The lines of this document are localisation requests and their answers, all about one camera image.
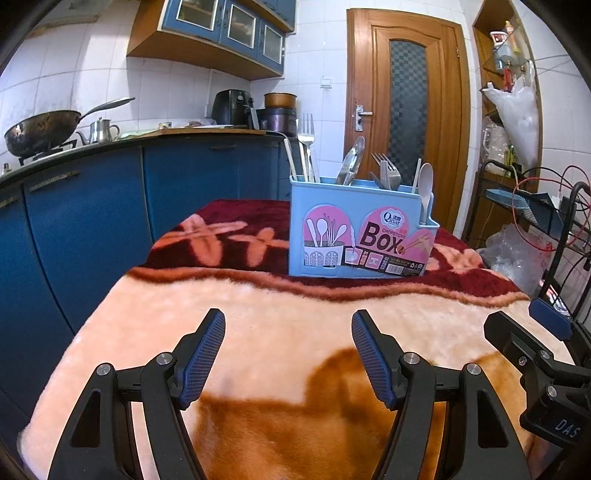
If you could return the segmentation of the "light blue utensil box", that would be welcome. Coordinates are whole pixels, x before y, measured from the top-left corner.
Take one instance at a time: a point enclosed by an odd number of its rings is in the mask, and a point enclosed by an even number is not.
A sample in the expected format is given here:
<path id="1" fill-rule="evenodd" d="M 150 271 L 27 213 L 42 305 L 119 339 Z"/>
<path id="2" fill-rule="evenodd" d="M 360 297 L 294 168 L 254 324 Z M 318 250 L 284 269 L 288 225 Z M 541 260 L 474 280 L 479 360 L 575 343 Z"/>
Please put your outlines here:
<path id="1" fill-rule="evenodd" d="M 288 274 L 332 279 L 410 278 L 425 273 L 440 228 L 411 186 L 371 180 L 290 182 Z"/>

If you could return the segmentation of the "black metal rack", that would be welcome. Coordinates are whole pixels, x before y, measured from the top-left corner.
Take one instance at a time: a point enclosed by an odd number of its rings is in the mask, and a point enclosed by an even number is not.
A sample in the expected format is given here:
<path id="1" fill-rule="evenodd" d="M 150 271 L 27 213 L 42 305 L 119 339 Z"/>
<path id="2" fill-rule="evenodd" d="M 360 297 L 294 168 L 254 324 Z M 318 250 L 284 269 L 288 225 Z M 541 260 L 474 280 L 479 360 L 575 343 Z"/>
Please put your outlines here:
<path id="1" fill-rule="evenodd" d="M 462 239 L 478 250 L 508 224 L 546 236 L 554 248 L 535 297 L 589 326 L 590 195 L 587 187 L 574 186 L 548 167 L 522 170 L 484 161 L 475 174 Z"/>

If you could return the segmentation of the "blue wall cabinet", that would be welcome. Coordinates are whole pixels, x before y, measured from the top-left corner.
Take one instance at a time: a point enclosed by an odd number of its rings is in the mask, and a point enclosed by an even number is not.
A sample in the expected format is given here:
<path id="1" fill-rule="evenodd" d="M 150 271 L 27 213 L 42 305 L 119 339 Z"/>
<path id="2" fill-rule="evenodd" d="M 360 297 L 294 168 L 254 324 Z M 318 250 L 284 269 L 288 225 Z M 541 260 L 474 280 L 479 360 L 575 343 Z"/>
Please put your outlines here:
<path id="1" fill-rule="evenodd" d="M 191 64 L 246 80 L 280 77 L 294 1 L 142 1 L 127 55 Z"/>

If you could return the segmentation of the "small steel fork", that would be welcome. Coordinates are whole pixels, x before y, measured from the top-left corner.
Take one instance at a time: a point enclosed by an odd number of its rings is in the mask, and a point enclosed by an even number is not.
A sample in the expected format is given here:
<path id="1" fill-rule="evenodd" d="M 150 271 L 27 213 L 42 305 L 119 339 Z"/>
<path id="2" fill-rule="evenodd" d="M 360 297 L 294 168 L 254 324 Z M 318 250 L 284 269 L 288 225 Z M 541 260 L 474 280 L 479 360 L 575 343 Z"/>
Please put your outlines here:
<path id="1" fill-rule="evenodd" d="M 301 114 L 301 118 L 298 119 L 297 138 L 304 151 L 304 177 L 308 182 L 318 183 L 320 182 L 320 177 L 318 176 L 317 168 L 315 168 L 314 159 L 312 159 L 311 155 L 311 145 L 315 142 L 314 116 L 311 113 L 303 113 Z"/>

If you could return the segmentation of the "brown wooden door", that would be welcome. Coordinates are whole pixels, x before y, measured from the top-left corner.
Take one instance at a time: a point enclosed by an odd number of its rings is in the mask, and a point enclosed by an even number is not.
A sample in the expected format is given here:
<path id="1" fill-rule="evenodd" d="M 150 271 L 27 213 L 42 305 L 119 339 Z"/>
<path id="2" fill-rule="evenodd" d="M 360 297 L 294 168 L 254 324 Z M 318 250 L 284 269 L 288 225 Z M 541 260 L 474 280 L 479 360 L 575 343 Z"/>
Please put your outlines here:
<path id="1" fill-rule="evenodd" d="M 386 154 L 405 185 L 418 158 L 434 169 L 434 219 L 453 231 L 470 137 L 470 79 L 462 27 L 416 13 L 349 9 L 345 146 L 366 139 L 359 175 L 376 175 Z M 356 105 L 374 115 L 355 131 Z"/>

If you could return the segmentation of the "black wok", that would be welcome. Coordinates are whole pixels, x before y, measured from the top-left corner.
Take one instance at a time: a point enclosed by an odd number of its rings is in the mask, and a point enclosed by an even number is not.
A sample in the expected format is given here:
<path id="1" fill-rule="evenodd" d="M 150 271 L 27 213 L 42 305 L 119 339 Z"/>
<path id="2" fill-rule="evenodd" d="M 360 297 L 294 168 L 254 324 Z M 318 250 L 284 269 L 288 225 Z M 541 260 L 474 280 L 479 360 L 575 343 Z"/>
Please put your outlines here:
<path id="1" fill-rule="evenodd" d="M 118 108 L 134 100 L 122 97 L 102 103 L 85 114 L 76 110 L 54 110 L 21 120 L 4 134 L 8 151 L 18 158 L 30 158 L 59 147 L 76 130 L 80 121 L 96 112 Z"/>

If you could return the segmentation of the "white plastic bag hanging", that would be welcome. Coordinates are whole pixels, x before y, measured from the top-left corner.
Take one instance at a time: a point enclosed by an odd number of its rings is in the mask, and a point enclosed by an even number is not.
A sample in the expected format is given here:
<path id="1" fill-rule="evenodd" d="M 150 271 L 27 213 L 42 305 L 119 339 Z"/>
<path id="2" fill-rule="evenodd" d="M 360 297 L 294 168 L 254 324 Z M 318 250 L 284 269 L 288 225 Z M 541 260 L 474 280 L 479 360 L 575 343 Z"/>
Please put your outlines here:
<path id="1" fill-rule="evenodd" d="M 492 82 L 481 92 L 496 107 L 519 162 L 526 169 L 535 167 L 539 157 L 540 125 L 533 88 L 521 76 L 510 92 L 495 88 Z"/>

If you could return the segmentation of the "bamboo chopstick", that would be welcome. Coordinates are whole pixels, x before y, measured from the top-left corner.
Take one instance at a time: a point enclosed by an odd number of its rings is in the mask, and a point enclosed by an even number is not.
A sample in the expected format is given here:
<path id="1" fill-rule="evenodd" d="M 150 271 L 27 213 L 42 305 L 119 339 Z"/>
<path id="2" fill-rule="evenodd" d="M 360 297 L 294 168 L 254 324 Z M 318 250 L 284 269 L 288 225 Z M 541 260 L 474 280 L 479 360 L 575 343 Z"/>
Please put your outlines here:
<path id="1" fill-rule="evenodd" d="M 297 181 L 297 169 L 294 164 L 293 150 L 291 150 L 290 138 L 283 135 L 283 146 L 286 150 L 288 165 L 290 165 L 290 179 Z"/>

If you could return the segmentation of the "beige plastic spoon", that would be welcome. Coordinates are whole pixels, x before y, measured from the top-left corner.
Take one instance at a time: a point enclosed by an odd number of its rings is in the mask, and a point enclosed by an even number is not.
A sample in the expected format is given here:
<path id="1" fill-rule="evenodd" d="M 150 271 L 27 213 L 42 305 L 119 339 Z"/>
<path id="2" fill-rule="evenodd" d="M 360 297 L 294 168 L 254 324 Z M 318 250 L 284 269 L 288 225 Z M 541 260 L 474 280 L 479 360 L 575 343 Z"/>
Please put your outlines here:
<path id="1" fill-rule="evenodd" d="M 418 178 L 418 193 L 421 197 L 421 224 L 426 224 L 429 214 L 429 205 L 433 192 L 434 185 L 434 171 L 430 163 L 424 163 L 420 169 Z"/>

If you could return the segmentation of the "white chopstick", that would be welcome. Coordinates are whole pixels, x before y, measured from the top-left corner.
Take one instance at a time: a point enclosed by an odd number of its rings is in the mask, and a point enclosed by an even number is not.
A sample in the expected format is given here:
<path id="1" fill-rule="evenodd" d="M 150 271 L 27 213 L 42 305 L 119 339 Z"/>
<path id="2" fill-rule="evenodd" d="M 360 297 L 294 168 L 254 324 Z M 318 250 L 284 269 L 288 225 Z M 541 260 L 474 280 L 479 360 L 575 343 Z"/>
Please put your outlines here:
<path id="1" fill-rule="evenodd" d="M 417 193 L 421 168 L 422 168 L 422 158 L 418 158 L 416 169 L 415 169 L 415 174 L 414 174 L 414 179 L 413 179 L 413 185 L 412 185 L 412 193 L 414 193 L 414 194 Z"/>

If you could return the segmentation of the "steel kettle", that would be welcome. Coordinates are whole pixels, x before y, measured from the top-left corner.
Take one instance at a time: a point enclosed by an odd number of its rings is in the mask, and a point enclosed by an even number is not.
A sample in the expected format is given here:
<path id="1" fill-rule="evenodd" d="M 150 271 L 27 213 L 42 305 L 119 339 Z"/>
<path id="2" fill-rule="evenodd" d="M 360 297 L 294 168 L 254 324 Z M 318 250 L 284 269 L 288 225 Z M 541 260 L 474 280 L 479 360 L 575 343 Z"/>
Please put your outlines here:
<path id="1" fill-rule="evenodd" d="M 99 117 L 89 126 L 89 136 L 86 137 L 82 131 L 77 131 L 83 145 L 106 144 L 117 140 L 120 136 L 118 125 L 112 124 L 107 118 Z"/>

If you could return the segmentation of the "red and peach fleece blanket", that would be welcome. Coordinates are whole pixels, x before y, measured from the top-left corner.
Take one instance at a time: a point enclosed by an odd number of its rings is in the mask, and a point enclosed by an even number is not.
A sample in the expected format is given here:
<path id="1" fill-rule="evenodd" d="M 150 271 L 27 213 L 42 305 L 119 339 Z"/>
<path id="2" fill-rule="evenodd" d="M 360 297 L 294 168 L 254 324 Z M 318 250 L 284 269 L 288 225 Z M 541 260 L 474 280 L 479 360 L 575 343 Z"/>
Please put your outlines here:
<path id="1" fill-rule="evenodd" d="M 440 230 L 424 275 L 353 280 L 287 273 L 290 206 L 209 203 L 158 239 L 87 318 L 41 393 L 18 447 L 37 478 L 93 369 L 145 364 L 193 332 L 208 310 L 226 319 L 204 392 L 183 414 L 211 479 L 368 479 L 394 415 L 377 400 L 353 344 L 367 310 L 406 351 L 459 369 L 479 364 L 512 422 L 526 406 L 519 371 L 485 339 L 502 310 L 562 362 L 566 347 L 533 320 L 529 298 Z"/>

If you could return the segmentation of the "black air fryer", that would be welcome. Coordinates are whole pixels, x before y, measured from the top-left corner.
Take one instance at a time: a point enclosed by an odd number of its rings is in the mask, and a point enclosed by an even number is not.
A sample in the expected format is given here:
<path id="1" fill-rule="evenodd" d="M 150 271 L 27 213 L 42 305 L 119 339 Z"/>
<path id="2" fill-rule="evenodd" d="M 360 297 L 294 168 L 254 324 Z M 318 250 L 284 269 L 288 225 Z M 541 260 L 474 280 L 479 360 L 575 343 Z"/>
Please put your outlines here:
<path id="1" fill-rule="evenodd" d="M 259 119 L 248 91 L 222 90 L 216 93 L 211 108 L 211 119 L 217 125 L 259 130 Z"/>

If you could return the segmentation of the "blue base cabinets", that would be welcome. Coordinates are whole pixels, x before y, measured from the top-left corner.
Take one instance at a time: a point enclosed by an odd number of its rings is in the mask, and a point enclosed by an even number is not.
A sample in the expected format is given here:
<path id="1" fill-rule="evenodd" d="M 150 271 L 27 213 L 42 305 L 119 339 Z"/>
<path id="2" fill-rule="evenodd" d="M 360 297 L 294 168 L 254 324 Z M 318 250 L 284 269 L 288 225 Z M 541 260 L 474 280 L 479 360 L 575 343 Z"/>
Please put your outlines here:
<path id="1" fill-rule="evenodd" d="M 159 134 L 80 148 L 1 181 L 1 397 L 30 415 L 76 332 L 157 239 L 216 199 L 273 199 L 279 136 Z"/>

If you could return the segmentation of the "clear plastic bag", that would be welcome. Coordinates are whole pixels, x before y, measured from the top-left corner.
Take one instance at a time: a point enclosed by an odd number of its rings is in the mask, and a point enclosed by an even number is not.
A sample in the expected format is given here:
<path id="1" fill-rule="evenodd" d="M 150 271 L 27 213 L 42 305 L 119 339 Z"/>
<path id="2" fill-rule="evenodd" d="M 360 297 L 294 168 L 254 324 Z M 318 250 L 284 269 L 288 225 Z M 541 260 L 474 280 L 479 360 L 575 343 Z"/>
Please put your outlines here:
<path id="1" fill-rule="evenodd" d="M 490 269 L 533 298 L 541 289 L 540 281 L 550 265 L 553 248 L 546 236 L 508 224 L 491 235 L 477 252 Z"/>

